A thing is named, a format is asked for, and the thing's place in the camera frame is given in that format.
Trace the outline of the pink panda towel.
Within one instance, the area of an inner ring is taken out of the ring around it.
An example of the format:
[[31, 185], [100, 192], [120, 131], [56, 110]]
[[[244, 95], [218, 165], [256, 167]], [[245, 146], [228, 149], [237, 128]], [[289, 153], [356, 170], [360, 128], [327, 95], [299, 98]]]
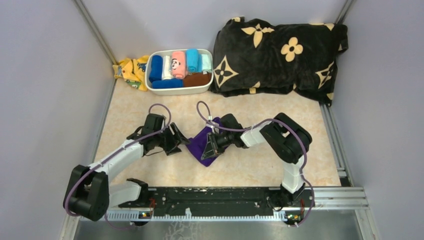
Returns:
[[171, 74], [174, 78], [183, 79], [186, 76], [186, 55], [183, 51], [171, 54]]

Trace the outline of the purple towel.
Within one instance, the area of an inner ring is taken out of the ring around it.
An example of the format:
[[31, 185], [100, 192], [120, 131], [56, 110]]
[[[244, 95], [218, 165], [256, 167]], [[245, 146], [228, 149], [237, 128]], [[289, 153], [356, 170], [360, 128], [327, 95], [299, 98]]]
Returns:
[[205, 126], [196, 136], [190, 137], [188, 139], [190, 144], [186, 145], [188, 151], [194, 156], [194, 158], [205, 167], [209, 167], [218, 158], [218, 156], [214, 156], [203, 160], [201, 159], [207, 145], [207, 134], [211, 132], [212, 129]]

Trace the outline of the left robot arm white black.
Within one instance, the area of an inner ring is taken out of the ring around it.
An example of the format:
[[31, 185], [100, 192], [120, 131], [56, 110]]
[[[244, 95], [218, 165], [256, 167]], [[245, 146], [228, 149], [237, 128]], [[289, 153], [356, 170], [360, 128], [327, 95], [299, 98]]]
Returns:
[[129, 178], [125, 183], [111, 182], [133, 162], [161, 148], [167, 155], [180, 153], [180, 145], [188, 145], [175, 123], [165, 122], [163, 115], [149, 113], [139, 126], [114, 152], [88, 166], [77, 165], [70, 174], [63, 200], [68, 215], [98, 221], [111, 207], [144, 207], [150, 204], [149, 185]]

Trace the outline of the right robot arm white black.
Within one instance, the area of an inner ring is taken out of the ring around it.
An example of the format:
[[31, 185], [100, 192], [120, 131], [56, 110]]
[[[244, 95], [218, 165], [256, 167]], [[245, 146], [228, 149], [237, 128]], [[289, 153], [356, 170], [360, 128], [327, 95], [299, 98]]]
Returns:
[[244, 128], [231, 113], [221, 117], [220, 123], [206, 135], [200, 159], [218, 157], [230, 145], [248, 149], [267, 143], [283, 161], [279, 198], [287, 206], [295, 206], [301, 200], [306, 184], [303, 177], [305, 154], [313, 141], [309, 132], [282, 112], [249, 128]]

